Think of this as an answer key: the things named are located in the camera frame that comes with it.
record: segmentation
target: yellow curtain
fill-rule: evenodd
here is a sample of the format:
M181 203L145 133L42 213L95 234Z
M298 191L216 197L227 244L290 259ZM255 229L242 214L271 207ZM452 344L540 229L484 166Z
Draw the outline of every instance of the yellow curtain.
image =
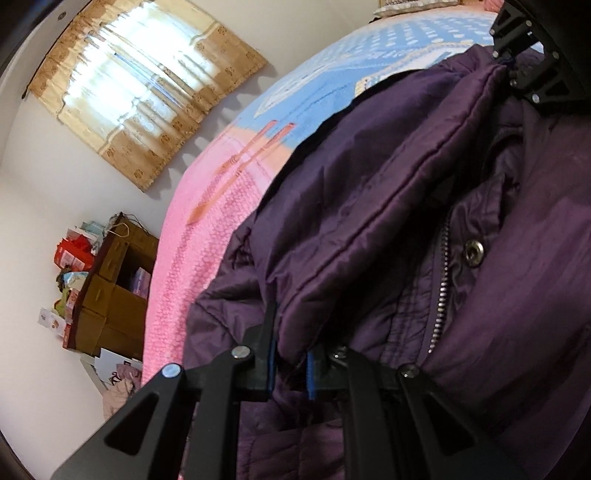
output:
M29 90L142 191L266 60L188 0L93 0Z

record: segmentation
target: wooden cabinet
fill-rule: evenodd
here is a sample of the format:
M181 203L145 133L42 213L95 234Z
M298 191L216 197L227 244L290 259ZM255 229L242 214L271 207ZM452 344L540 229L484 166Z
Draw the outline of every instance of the wooden cabinet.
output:
M139 268L154 271L158 239L122 215L117 223L76 302L68 347L93 356L106 348L141 360L148 302L130 288Z

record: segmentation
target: patterned blanket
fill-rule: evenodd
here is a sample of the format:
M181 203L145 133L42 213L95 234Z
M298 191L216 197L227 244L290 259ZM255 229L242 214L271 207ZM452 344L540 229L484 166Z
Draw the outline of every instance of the patterned blanket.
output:
M494 19L447 8L367 25L278 81L216 137L186 171L164 221L148 305L144 382L163 365L181 362L189 305L295 147L390 75L430 67L474 43L492 44Z

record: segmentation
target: pillow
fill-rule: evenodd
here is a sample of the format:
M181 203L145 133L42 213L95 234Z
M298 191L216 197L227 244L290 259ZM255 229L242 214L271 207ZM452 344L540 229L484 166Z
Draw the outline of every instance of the pillow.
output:
M380 18L393 17L394 15L422 12L432 8L452 7L459 5L460 0L381 0L381 8L374 15Z
M484 10L497 14L503 7L504 3L505 0L484 0Z

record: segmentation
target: jacket zipper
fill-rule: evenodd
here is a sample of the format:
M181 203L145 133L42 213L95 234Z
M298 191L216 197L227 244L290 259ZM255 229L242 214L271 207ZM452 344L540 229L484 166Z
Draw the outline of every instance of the jacket zipper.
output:
M428 350L429 353L433 352L433 349L441 338L447 319L447 305L449 303L449 229L451 217L452 215L450 212L443 225L443 233L441 235L441 282L439 284L437 315L433 327L433 334L431 335L431 344L429 345Z

